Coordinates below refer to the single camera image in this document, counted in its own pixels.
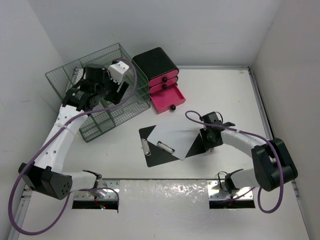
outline white wall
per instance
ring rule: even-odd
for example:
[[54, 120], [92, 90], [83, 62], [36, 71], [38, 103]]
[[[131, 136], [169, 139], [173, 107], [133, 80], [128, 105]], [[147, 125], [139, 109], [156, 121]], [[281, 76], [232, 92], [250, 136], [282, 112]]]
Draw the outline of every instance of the white wall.
[[0, 43], [0, 240], [5, 240], [18, 168], [41, 147], [60, 105], [45, 73], [63, 62], [27, 0], [1, 1]]
[[320, 1], [283, 0], [254, 73], [272, 129], [298, 169], [311, 239], [320, 239]]
[[120, 42], [178, 65], [252, 65], [281, 0], [28, 0], [65, 62]]

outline metal clip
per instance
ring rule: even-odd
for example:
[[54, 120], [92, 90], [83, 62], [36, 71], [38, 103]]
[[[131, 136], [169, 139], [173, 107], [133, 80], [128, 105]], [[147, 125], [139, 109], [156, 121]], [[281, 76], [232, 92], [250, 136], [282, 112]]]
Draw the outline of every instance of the metal clip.
[[175, 150], [171, 147], [169, 147], [168, 145], [165, 145], [164, 143], [158, 141], [158, 143], [156, 144], [159, 148], [167, 151], [170, 154], [173, 154], [175, 152]]
[[149, 144], [148, 144], [147, 139], [141, 138], [141, 144], [142, 144], [142, 149], [143, 149], [144, 155], [150, 156], [151, 152], [150, 152], [150, 148], [149, 148]]

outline wire mesh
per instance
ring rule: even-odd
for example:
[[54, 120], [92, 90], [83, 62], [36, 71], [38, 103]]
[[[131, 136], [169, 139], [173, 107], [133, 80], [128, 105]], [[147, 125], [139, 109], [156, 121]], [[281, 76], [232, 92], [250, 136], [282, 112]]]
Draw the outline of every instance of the wire mesh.
[[[79, 130], [82, 138], [86, 142], [99, 137], [150, 108], [149, 83], [147, 77], [119, 43], [84, 56], [45, 74], [50, 85], [62, 100], [66, 91], [81, 78], [81, 71], [83, 71], [83, 67], [86, 64], [95, 63], [109, 66], [114, 59], [121, 57], [130, 60], [136, 68], [136, 91], [128, 101], [121, 106], [109, 111], [93, 113], [87, 118]], [[122, 81], [129, 83], [129, 87], [122, 98], [124, 99], [132, 91], [134, 85], [134, 73], [131, 69]], [[102, 109], [109, 106], [113, 106], [113, 104], [102, 99], [94, 109]]]

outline sheet of paper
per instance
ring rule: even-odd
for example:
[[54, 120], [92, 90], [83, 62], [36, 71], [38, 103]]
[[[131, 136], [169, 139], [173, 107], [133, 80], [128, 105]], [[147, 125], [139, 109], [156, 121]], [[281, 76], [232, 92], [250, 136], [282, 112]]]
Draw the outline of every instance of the sheet of paper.
[[196, 140], [200, 127], [186, 118], [164, 122], [155, 126], [147, 140], [155, 146], [158, 142], [167, 145], [174, 149], [173, 156], [183, 160]]

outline tabletop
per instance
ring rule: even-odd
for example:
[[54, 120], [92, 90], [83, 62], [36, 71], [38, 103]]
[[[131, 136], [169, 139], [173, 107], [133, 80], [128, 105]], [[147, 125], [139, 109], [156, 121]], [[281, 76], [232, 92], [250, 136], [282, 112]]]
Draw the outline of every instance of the tabletop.
[[[39, 236], [20, 234], [19, 240], [308, 239], [291, 183], [285, 184], [282, 205], [273, 214], [258, 209], [256, 192], [256, 208], [209, 209], [207, 179], [217, 178], [219, 171], [253, 167], [247, 155], [231, 146], [222, 145], [213, 152], [147, 167], [139, 129], [179, 121], [187, 110], [202, 115], [218, 111], [237, 128], [266, 136], [247, 69], [181, 69], [178, 87], [186, 102], [174, 112], [157, 114], [151, 105], [89, 143], [77, 134], [71, 145], [63, 171], [86, 169], [103, 178], [121, 179], [119, 213], [71, 209], [71, 194], [65, 213], [52, 229]], [[278, 189], [264, 192], [263, 206], [272, 208], [278, 194]], [[64, 200], [33, 192], [23, 228], [43, 229], [56, 218], [63, 204]]]

